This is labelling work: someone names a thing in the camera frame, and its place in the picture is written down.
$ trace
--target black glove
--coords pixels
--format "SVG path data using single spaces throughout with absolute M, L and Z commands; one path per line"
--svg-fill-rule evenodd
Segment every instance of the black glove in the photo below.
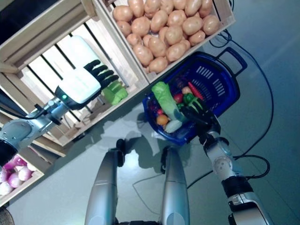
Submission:
M 119 77 L 117 75 L 113 75 L 114 72 L 112 70 L 107 70 L 108 67 L 106 65 L 102 65 L 97 68 L 94 68 L 95 66 L 97 66 L 99 64 L 100 64 L 99 60 L 94 60 L 94 61 L 88 63 L 87 65 L 85 65 L 84 68 L 97 79 L 97 81 L 101 85 L 101 90 L 103 90 L 111 82 L 118 80 Z
M 201 99 L 198 98 L 194 101 L 192 106 L 182 107 L 181 112 L 196 124 L 196 133 L 201 144 L 204 144 L 210 138 L 209 131 L 220 134 L 221 127 L 216 116 Z
M 95 99 L 101 93 L 101 91 L 106 88 L 111 82 L 114 82 L 119 78 L 117 75 L 113 75 L 112 70 L 107 70 L 108 67 L 106 65 L 95 68 L 95 66 L 99 64 L 99 60 L 94 60 L 84 66 L 84 69 L 87 70 L 93 77 L 95 77 L 101 86 L 99 90 L 97 90 L 95 93 L 93 92 L 91 96 L 88 96 L 88 98 L 84 102 L 76 102 L 74 99 L 72 99 L 71 96 L 68 96 L 68 94 L 60 86 L 56 88 L 54 95 L 62 100 L 62 102 L 71 110 L 79 110 L 85 107 L 90 101 Z M 68 82 L 71 83 L 72 78 L 68 78 L 65 83 Z

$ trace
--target plastic basket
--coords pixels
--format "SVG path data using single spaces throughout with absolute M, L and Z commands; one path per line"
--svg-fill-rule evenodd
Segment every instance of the plastic basket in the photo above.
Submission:
M 230 53 L 241 64 L 240 71 L 234 74 L 219 59 L 225 52 Z M 236 76 L 246 68 L 247 63 L 244 59 L 230 47 L 224 49 L 217 57 L 195 52 L 169 71 L 163 81 L 169 84 L 172 96 L 180 93 L 181 89 L 191 82 L 202 94 L 206 105 L 216 116 L 220 116 L 239 99 L 240 89 Z M 156 123 L 157 110 L 160 106 L 153 93 L 143 100 L 143 106 L 148 122 L 164 138 L 178 145 L 184 145 L 196 136 L 195 124 L 192 122 L 185 123 L 174 133 L 166 133 L 163 127 Z

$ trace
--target green pepper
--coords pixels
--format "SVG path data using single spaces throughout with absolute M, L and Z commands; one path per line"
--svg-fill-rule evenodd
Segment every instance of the green pepper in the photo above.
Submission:
M 193 101 L 194 98 L 194 95 L 191 93 L 185 94 L 183 95 L 183 102 L 184 104 L 188 105 L 191 101 Z
M 182 107 L 184 107 L 184 103 L 178 103 L 178 104 L 177 104 L 177 107 L 178 107 L 179 110 L 180 110 Z

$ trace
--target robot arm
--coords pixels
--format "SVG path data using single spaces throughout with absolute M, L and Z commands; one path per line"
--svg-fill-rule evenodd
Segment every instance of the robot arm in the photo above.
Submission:
M 3 126 L 0 131 L 0 170 L 20 149 L 59 125 L 66 112 L 83 108 L 117 79 L 118 76 L 99 60 L 66 75 L 55 91 L 55 98 L 43 108 L 38 107 L 28 114 L 28 119 L 12 120 Z
M 234 160 L 229 142 L 220 137 L 220 124 L 216 116 L 199 99 L 193 107 L 182 112 L 196 121 L 199 141 L 211 161 L 213 171 L 220 179 L 228 198 L 232 214 L 230 225 L 273 225 L 261 201 L 254 193 L 238 162 Z

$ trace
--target red onion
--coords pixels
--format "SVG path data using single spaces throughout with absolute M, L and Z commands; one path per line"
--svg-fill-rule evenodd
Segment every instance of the red onion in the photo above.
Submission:
M 18 174 L 16 174 L 16 173 L 11 174 L 7 182 L 13 188 L 17 188 L 21 184 L 23 184 L 23 181 L 19 179 Z
M 27 181 L 31 177 L 31 174 L 32 171 L 30 171 L 27 167 L 24 167 L 19 171 L 19 179 Z
M 24 166 L 16 165 L 14 169 L 15 169 L 15 172 L 18 173 L 23 168 L 24 168 Z
M 1 172 L 0 172 L 0 183 L 7 181 L 8 178 L 9 178 L 9 176 L 10 176 L 10 174 L 11 174 L 10 171 L 2 169 Z
M 3 168 L 7 171 L 9 170 L 13 170 L 15 167 L 15 163 L 13 162 L 13 160 L 10 160 L 8 163 L 6 163 Z
M 34 165 L 30 164 L 30 163 L 27 163 L 27 168 L 31 171 L 36 171 L 37 170 L 36 167 Z
M 10 186 L 7 181 L 0 184 L 0 195 L 7 195 L 12 192 L 12 190 L 14 190 L 14 188 Z
M 13 162 L 15 163 L 15 165 L 27 165 L 27 163 L 21 157 L 19 157 L 18 155 L 16 155 L 13 158 Z

